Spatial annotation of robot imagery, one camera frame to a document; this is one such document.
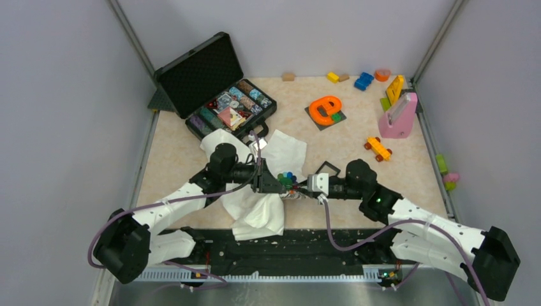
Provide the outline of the white printed t-shirt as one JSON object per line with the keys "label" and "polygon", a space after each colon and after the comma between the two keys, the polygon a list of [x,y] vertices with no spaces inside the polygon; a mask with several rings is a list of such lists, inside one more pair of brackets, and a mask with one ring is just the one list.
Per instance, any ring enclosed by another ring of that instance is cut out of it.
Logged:
{"label": "white printed t-shirt", "polygon": [[304,180],[302,167],[306,159],[306,142],[275,130],[268,142],[253,140],[249,145],[223,130],[205,136],[201,149],[209,162],[216,165],[218,147],[236,150],[233,166],[218,171],[226,180],[226,190],[220,200],[234,219],[232,233],[237,241],[282,235],[285,230],[285,204],[291,183],[279,181],[290,171]]}

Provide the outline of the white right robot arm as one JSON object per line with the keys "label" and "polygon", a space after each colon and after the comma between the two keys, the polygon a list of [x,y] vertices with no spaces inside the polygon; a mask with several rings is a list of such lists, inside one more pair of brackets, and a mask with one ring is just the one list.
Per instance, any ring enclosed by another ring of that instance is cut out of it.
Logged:
{"label": "white right robot arm", "polygon": [[344,177],[309,175],[299,190],[323,205],[330,199],[358,200],[365,217],[397,230],[392,239],[375,243],[379,261],[429,265],[466,281],[489,300],[506,299],[521,264],[506,231],[471,228],[431,213],[378,183],[376,172],[361,159],[347,164]]}

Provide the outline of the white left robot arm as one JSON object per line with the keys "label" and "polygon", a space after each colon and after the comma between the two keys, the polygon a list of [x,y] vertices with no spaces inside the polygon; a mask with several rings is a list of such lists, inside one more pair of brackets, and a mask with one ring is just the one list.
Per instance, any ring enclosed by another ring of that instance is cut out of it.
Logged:
{"label": "white left robot arm", "polygon": [[164,230],[229,194],[227,184],[236,184],[236,191],[249,186],[260,194],[281,196],[287,192],[264,158],[250,155],[241,161],[234,145],[220,143],[205,168],[170,196],[133,210],[116,210],[93,238],[91,263],[108,270],[122,284],[134,281],[149,265],[170,259],[198,263],[204,257],[205,247],[189,230],[167,234]]}

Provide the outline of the colourful beaded brooch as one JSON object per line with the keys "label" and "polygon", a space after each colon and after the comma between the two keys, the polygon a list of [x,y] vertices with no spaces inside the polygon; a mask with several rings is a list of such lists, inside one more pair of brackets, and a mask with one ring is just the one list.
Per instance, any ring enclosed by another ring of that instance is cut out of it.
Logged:
{"label": "colourful beaded brooch", "polygon": [[297,177],[291,171],[278,174],[278,181],[287,190],[292,190],[297,185]]}

